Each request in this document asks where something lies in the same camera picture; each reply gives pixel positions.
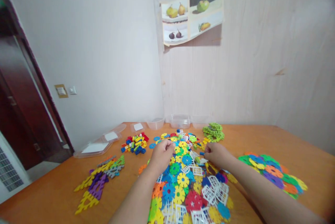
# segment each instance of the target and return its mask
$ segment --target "pear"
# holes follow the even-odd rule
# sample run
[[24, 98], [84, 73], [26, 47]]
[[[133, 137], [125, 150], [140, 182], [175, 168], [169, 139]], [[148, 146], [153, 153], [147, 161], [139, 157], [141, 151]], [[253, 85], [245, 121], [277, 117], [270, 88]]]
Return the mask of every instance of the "pear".
[[178, 14], [179, 14], [179, 15], [183, 15], [183, 14], [185, 14], [185, 7], [182, 5], [181, 2], [180, 2], [179, 9], [178, 9]]
[[173, 8], [169, 13], [169, 17], [170, 18], [175, 18], [177, 16], [178, 16], [178, 10]]
[[199, 13], [204, 12], [208, 9], [209, 1], [200, 1], [198, 5], [196, 6], [196, 9]]
[[166, 10], [166, 15], [170, 16], [170, 13], [171, 13], [172, 10], [173, 10], [173, 8], [172, 8], [172, 4], [171, 4], [171, 6], [168, 7], [168, 9]]

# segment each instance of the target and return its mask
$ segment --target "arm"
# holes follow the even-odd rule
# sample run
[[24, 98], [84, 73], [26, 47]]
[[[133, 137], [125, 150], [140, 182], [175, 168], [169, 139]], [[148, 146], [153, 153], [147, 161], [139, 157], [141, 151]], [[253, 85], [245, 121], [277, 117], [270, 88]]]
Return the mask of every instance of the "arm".
[[149, 165], [130, 189], [121, 206], [109, 221], [110, 224], [148, 222], [152, 189], [157, 178], [168, 167], [175, 146], [166, 139], [155, 146]]
[[325, 223], [261, 174], [232, 156], [222, 145], [208, 143], [205, 158], [236, 177], [266, 223]]

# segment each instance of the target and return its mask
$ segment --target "wood-panel wall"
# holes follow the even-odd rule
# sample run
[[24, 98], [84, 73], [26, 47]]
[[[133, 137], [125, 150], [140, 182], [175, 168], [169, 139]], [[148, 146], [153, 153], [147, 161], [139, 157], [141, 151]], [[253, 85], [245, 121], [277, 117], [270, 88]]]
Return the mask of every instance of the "wood-panel wall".
[[222, 26], [170, 48], [160, 1], [166, 116], [277, 125], [335, 154], [335, 0], [224, 0]]

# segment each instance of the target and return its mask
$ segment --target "green apple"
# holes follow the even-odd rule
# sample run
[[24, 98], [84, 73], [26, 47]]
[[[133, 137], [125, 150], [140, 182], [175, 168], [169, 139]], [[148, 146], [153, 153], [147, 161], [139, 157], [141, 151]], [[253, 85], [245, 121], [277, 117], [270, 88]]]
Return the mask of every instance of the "green apple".
[[199, 13], [204, 12], [208, 9], [209, 1], [200, 1], [198, 5], [196, 6], [196, 9]]

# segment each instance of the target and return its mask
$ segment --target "green toy chain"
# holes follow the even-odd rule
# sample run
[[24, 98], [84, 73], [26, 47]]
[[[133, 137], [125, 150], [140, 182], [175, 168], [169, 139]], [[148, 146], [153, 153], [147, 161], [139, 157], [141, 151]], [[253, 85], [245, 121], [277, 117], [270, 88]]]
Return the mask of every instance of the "green toy chain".
[[224, 139], [222, 126], [218, 123], [209, 123], [209, 126], [204, 127], [202, 131], [205, 137], [210, 139], [211, 142], [219, 142]]

